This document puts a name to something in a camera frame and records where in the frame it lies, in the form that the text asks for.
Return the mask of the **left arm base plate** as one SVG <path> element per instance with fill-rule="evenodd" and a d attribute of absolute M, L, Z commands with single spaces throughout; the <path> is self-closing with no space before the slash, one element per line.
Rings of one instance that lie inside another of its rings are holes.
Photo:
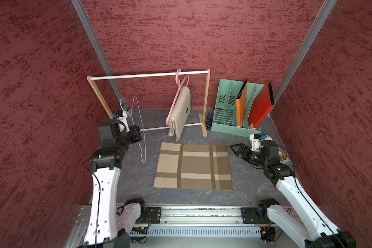
<path fill-rule="evenodd" d="M 160 224 L 161 214 L 161 207 L 147 207 L 145 210 L 142 210 L 141 216 L 137 219 L 136 224 Z"/>

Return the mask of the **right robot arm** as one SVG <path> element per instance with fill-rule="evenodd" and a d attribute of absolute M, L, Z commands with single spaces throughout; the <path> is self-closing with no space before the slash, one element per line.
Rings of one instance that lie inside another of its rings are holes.
<path fill-rule="evenodd" d="M 264 175 L 287 198 L 299 216 L 297 221 L 274 199 L 262 200 L 256 214 L 261 220 L 276 224 L 300 248 L 355 248 L 356 240 L 348 231 L 340 230 L 325 216 L 301 186 L 295 171 L 281 163 L 275 141 L 261 141 L 258 151 L 246 144 L 230 146 L 236 156 L 262 169 Z"/>

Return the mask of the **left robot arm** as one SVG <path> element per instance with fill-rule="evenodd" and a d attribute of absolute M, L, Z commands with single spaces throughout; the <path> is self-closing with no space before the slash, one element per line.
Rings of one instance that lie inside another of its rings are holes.
<path fill-rule="evenodd" d="M 126 202 L 117 212 L 117 187 L 122 161 L 129 146 L 141 141 L 140 128 L 129 126 L 125 117 L 99 124 L 99 148 L 89 159 L 93 199 L 82 248 L 128 248 L 136 221 L 146 212 L 142 198 Z"/>

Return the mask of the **brown plaid scarf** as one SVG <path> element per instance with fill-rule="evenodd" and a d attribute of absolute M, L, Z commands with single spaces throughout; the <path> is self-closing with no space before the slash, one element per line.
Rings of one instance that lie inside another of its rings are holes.
<path fill-rule="evenodd" d="M 231 191 L 226 145 L 161 143 L 155 188 Z"/>

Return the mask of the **beige wool scarf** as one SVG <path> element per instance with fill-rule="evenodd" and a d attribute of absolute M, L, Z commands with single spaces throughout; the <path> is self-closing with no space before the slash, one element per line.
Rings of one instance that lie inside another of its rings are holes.
<path fill-rule="evenodd" d="M 176 136 L 179 141 L 191 111 L 191 92 L 187 86 L 183 86 L 169 116 L 169 136 Z"/>

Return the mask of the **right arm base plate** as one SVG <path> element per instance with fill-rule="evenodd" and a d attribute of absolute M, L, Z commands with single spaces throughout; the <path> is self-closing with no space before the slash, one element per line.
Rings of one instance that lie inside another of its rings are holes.
<path fill-rule="evenodd" d="M 264 206 L 241 208 L 241 218 L 243 224 L 276 225 L 268 218 L 268 208 Z"/>

